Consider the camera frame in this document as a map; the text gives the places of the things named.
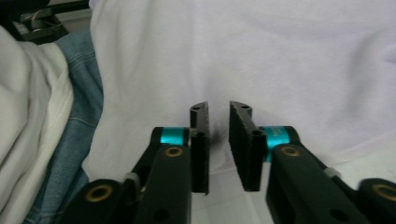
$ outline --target black object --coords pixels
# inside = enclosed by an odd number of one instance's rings
[[[0,0],[0,25],[18,41],[44,44],[68,34],[56,14],[89,8],[88,0],[47,6],[49,1]]]
[[[191,192],[208,193],[209,135],[207,103],[191,108],[190,128],[154,128],[124,183],[86,185],[60,223],[190,223]]]
[[[231,102],[230,144],[245,190],[258,191],[260,171],[253,169],[262,168],[259,163],[269,153],[269,144],[261,148],[263,152],[253,147],[252,132],[260,127],[253,124],[251,114],[250,106]],[[394,183],[366,179],[358,190],[351,189],[337,175],[327,175],[331,169],[304,147],[292,127],[285,130],[289,141],[273,149],[266,196],[276,224],[396,223]]]

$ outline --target screw hole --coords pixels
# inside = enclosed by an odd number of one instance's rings
[[[332,215],[332,217],[337,219],[338,221],[342,221],[342,222],[349,221],[347,214],[345,214],[345,212],[338,210],[338,209],[331,210],[330,215]]]
[[[169,218],[169,213],[165,209],[159,209],[155,211],[153,218],[155,221],[165,221]]]
[[[107,193],[107,189],[97,189],[92,193],[92,197],[99,198]]]

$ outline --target blue jeans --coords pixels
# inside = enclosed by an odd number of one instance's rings
[[[44,182],[23,224],[57,222],[65,206],[88,183],[81,168],[103,108],[103,88],[90,30],[59,39],[68,62],[74,102]]]

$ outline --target white fabric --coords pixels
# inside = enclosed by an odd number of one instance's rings
[[[0,223],[21,223],[73,102],[55,44],[19,43],[0,27]]]
[[[211,172],[233,167],[229,101],[257,125],[291,125],[327,164],[396,137],[396,2],[95,1],[105,105],[84,161],[122,180],[154,127],[189,126],[209,102]]]

